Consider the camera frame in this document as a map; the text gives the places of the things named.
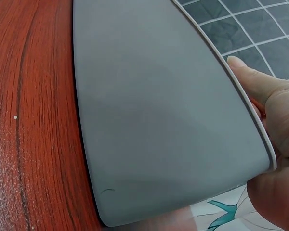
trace small scratch mark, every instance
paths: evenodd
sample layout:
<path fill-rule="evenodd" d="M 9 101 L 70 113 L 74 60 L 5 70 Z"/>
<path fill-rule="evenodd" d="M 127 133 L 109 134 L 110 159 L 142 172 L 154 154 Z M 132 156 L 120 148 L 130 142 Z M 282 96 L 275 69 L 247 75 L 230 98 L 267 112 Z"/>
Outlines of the small scratch mark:
<path fill-rule="evenodd" d="M 115 191 L 114 189 L 105 189 L 105 190 L 103 190 L 102 192 L 101 192 L 101 195 L 104 193 L 104 192 L 106 192 L 106 191 Z"/>

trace gray tile floor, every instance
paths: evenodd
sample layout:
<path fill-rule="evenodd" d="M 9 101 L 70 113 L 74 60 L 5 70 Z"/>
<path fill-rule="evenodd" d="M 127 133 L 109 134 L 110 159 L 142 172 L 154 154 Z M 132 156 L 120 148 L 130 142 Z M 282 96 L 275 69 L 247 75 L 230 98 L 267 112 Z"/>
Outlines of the gray tile floor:
<path fill-rule="evenodd" d="M 289 79 L 289 0 L 179 0 L 224 58 Z"/>

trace floor tile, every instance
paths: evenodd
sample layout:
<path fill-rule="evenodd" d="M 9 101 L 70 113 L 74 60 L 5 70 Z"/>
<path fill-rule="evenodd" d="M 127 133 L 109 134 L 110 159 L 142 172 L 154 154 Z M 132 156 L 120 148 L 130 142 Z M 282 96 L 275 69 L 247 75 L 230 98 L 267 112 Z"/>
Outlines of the floor tile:
<path fill-rule="evenodd" d="M 281 5 L 267 8 L 278 21 L 286 34 L 289 34 L 289 5 Z"/>
<path fill-rule="evenodd" d="M 283 36 L 272 17 L 265 10 L 256 10 L 236 16 L 254 42 Z"/>
<path fill-rule="evenodd" d="M 255 47 L 248 48 L 243 51 L 239 51 L 236 53 L 231 54 L 233 56 L 236 56 L 240 59 L 242 59 L 247 66 L 256 69 L 258 71 L 264 72 L 268 75 L 271 75 L 268 66 L 265 64 L 263 58 L 261 57 L 260 53 L 257 51 Z"/>
<path fill-rule="evenodd" d="M 276 77 L 289 78 L 289 41 L 284 38 L 259 46 Z"/>
<path fill-rule="evenodd" d="M 193 0 L 178 0 L 178 2 L 180 4 L 186 4 L 186 3 L 189 3 L 189 2 L 192 2 Z"/>
<path fill-rule="evenodd" d="M 201 0 L 184 6 L 197 23 L 229 15 L 218 0 Z"/>
<path fill-rule="evenodd" d="M 222 0 L 222 2 L 232 13 L 260 7 L 260 4 L 256 0 Z"/>
<path fill-rule="evenodd" d="M 265 6 L 285 2 L 285 1 L 286 0 L 260 0 L 260 2 Z"/>
<path fill-rule="evenodd" d="M 234 18 L 205 24 L 201 27 L 220 53 L 229 52 L 251 44 Z"/>

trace wooden table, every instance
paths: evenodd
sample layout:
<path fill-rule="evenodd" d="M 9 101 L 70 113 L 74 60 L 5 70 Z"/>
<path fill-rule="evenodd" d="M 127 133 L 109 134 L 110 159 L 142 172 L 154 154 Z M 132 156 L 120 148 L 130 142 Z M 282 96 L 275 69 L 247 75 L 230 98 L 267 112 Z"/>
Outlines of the wooden table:
<path fill-rule="evenodd" d="M 0 230 L 100 230 L 78 126 L 72 0 L 0 0 Z M 195 230 L 189 208 L 124 229 Z"/>

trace gray silicone mat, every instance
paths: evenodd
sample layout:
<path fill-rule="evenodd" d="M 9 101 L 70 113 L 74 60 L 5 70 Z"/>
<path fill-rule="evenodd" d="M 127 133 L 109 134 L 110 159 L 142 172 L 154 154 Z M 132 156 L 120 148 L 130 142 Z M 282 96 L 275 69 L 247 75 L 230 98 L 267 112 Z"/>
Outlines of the gray silicone mat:
<path fill-rule="evenodd" d="M 107 226 L 191 205 L 272 168 L 246 95 L 170 0 L 75 0 L 74 56 Z"/>

